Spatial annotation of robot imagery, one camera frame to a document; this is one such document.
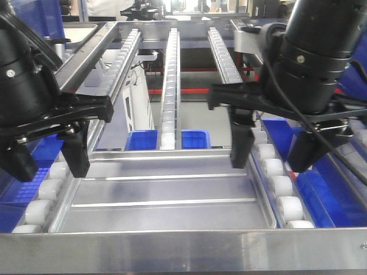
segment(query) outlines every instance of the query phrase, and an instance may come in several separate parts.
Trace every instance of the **cable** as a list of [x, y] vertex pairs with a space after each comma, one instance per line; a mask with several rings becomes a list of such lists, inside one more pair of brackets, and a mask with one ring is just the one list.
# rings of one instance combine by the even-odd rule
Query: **cable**
[[286, 102], [286, 104], [289, 106], [289, 108], [299, 117], [299, 120], [303, 122], [303, 124], [308, 128], [310, 132], [314, 134], [314, 137], [324, 144], [330, 152], [342, 163], [354, 176], [356, 176], [366, 187], [367, 187], [367, 179], [357, 170], [354, 168], [354, 166], [346, 159], [344, 158], [335, 148], [332, 146], [316, 129], [315, 127], [308, 121], [308, 119], [303, 115], [303, 113], [300, 112], [300, 110], [290, 101], [290, 99], [287, 97], [287, 95], [283, 92], [282, 88], [280, 87], [278, 81], [276, 80], [276, 77], [274, 75], [274, 72], [271, 68], [270, 62], [268, 60], [268, 57], [266, 54], [263, 54], [263, 60], [264, 65], [266, 66], [269, 76], [271, 80], [274, 83], [274, 86], [279, 93], [279, 95], [282, 97], [282, 99]]

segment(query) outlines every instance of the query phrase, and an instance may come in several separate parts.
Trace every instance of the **bolt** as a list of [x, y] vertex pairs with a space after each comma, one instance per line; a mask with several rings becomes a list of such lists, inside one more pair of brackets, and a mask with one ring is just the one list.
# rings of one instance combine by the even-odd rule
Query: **bolt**
[[304, 59], [304, 56], [298, 56], [297, 57], [297, 62], [298, 63], [304, 63], [306, 59]]
[[69, 130], [66, 130], [66, 133], [68, 133], [69, 135], [71, 135], [71, 134], [75, 133], [75, 130], [74, 130], [74, 128], [71, 128]]
[[7, 70], [6, 71], [6, 76], [10, 77], [10, 78], [14, 77], [15, 76], [15, 71], [12, 70], [12, 69]]
[[24, 144], [28, 141], [28, 139], [24, 136], [24, 137], [21, 137], [20, 139], [17, 139], [17, 142], [19, 144]]
[[33, 72], [34, 72], [34, 73], [39, 73], [41, 70], [42, 70], [42, 65], [36, 65], [36, 66], [34, 67]]

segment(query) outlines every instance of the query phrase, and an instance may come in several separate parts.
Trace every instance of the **blue plastic crate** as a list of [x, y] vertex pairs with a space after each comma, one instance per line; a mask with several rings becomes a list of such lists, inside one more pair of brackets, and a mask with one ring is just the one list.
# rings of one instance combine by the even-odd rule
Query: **blue plastic crate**
[[1, 193], [0, 233], [9, 233], [16, 226], [59, 154], [62, 144], [63, 141], [58, 140], [56, 135], [43, 138], [32, 153], [38, 165], [38, 172], [34, 179], [31, 182], [13, 179]]
[[41, 37], [64, 38], [58, 0], [11, 0], [16, 15]]
[[[264, 123], [287, 156], [300, 128], [291, 128], [285, 119], [264, 119]], [[329, 158], [320, 158], [312, 171], [300, 173], [296, 186], [317, 227], [367, 226], [367, 211]]]
[[[210, 134], [206, 130], [182, 130], [182, 149], [211, 148]], [[155, 150], [157, 130], [135, 130], [128, 134], [125, 151]]]
[[211, 148], [210, 134], [206, 130], [182, 130], [182, 149]]
[[157, 130], [135, 130], [128, 134], [125, 151], [155, 150], [157, 147]]

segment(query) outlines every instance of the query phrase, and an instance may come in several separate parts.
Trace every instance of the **metal tray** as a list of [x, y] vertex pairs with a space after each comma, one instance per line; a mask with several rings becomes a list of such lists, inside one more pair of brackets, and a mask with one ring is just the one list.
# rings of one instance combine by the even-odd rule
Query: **metal tray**
[[49, 232], [275, 228], [261, 183], [227, 150], [98, 152]]

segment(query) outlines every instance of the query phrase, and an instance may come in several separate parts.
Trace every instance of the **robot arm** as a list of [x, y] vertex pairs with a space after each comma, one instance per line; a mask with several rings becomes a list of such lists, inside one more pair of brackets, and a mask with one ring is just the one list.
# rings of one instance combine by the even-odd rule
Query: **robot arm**
[[248, 122], [254, 110], [303, 124], [288, 156], [294, 171], [305, 171], [327, 152], [337, 154], [335, 147], [353, 135], [346, 119], [367, 115], [365, 101], [334, 94], [366, 26], [366, 0], [298, 0], [287, 26], [243, 28], [265, 50], [260, 81], [214, 85], [208, 100], [209, 109], [231, 106], [234, 167], [243, 167], [252, 146]]
[[38, 167], [26, 143], [58, 134], [75, 177], [89, 168], [89, 119], [111, 120], [109, 97], [61, 93], [53, 75], [62, 61], [0, 0], [0, 167], [30, 181]]

